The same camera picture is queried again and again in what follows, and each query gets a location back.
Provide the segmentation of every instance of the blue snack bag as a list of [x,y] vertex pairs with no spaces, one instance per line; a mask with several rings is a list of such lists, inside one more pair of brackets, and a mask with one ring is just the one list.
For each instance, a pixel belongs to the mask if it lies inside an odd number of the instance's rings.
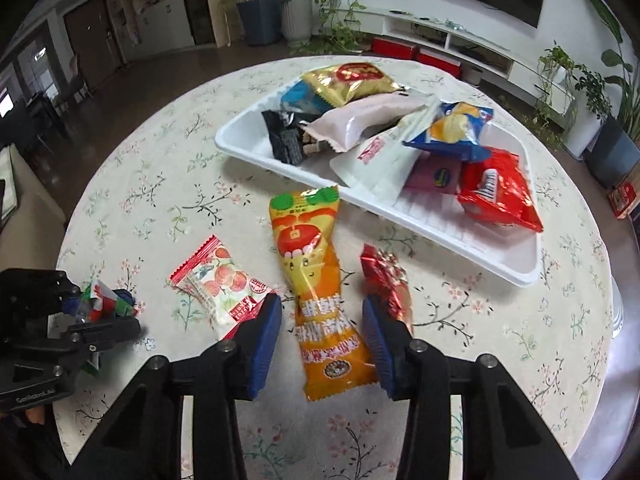
[[426,131],[403,144],[464,162],[482,162],[491,156],[491,150],[480,146],[480,132],[493,116],[492,108],[463,102],[443,103],[438,119]]
[[280,108],[287,112],[317,115],[334,109],[316,93],[311,85],[304,81],[298,81],[284,93],[280,99]]

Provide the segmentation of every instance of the black snack package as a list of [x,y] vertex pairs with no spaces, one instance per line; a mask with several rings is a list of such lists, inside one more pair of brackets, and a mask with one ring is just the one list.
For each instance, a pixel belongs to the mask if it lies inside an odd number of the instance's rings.
[[298,166],[307,155],[324,149],[326,142],[317,142],[298,126],[315,121],[319,116],[287,112],[284,110],[265,110],[262,118],[269,131],[269,141],[274,158],[285,164]]

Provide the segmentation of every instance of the blue planter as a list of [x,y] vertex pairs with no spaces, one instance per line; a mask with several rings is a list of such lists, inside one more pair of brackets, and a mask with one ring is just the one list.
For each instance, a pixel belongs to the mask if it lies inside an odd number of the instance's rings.
[[251,0],[238,4],[247,45],[268,45],[281,38],[282,3],[283,0]]
[[602,125],[591,153],[585,152],[587,168],[605,188],[615,186],[638,160],[640,150],[611,115]]

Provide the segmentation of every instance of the screw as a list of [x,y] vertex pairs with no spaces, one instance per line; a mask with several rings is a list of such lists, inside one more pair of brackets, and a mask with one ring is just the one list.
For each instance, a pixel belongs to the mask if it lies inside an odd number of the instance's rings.
[[154,355],[149,361],[146,362],[146,365],[152,370],[159,370],[162,368],[168,359],[163,355]]
[[480,364],[486,366],[487,368],[495,368],[498,365],[498,359],[491,354],[482,354],[480,356]]
[[236,342],[232,339],[223,339],[216,345],[216,348],[218,348],[219,352],[224,352],[226,354],[236,348]]
[[423,341],[422,339],[411,339],[411,342],[409,343],[409,348],[414,352],[421,354],[422,352],[427,351],[427,348],[429,348],[429,345],[427,345],[427,342]]

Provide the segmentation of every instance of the cartoon face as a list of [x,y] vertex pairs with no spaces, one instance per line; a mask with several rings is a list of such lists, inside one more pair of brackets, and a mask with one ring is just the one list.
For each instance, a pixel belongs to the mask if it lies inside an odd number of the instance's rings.
[[294,225],[280,232],[278,252],[294,290],[310,290],[318,285],[326,248],[327,243],[315,225]]

